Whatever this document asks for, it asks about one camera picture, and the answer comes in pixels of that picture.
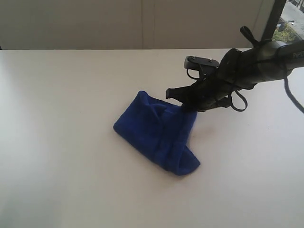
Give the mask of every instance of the white tabletop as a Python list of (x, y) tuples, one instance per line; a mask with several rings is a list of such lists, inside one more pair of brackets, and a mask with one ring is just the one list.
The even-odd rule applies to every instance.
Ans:
[[(283, 81), (244, 91), (243, 113), (198, 114), (185, 177), (112, 129), (139, 90), (193, 83), (186, 55), (226, 51), (1, 51), (0, 227), (304, 227), (304, 116)], [(304, 103), (304, 68), (289, 79)]]

